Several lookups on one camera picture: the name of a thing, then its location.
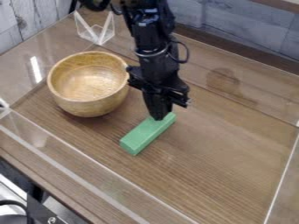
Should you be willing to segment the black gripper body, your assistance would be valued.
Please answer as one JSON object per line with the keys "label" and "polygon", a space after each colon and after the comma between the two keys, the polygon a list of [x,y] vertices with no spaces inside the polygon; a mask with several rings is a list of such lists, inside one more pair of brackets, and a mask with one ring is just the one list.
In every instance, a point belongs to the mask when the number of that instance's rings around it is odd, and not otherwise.
{"label": "black gripper body", "polygon": [[188,60],[179,59],[179,49],[176,47],[163,47],[162,49],[142,50],[135,49],[139,59],[138,66],[128,66],[130,86],[142,92],[155,93],[172,100],[172,104],[182,107],[188,105],[190,87],[179,76],[180,64]]}

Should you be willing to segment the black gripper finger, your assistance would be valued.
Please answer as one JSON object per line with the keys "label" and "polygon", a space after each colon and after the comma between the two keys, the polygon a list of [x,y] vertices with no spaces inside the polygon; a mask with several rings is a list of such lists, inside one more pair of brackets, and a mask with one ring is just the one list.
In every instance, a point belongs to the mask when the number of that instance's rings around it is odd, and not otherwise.
{"label": "black gripper finger", "polygon": [[158,120],[163,120],[168,113],[172,111],[174,104],[172,100],[166,97],[159,97],[159,113],[158,113]]}
{"label": "black gripper finger", "polygon": [[144,104],[154,119],[160,118],[160,97],[155,93],[143,92]]}

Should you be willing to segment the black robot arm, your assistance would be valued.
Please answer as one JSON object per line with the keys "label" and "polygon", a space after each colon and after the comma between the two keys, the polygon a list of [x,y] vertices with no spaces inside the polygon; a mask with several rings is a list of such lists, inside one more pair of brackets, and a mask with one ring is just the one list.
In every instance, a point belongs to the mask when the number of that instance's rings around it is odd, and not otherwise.
{"label": "black robot arm", "polygon": [[139,66],[128,66],[128,85],[143,92],[151,117],[162,121],[172,112],[174,104],[187,107],[190,87],[179,77],[178,45],[186,44],[174,36],[175,16],[167,0],[120,0],[126,26],[135,40]]}

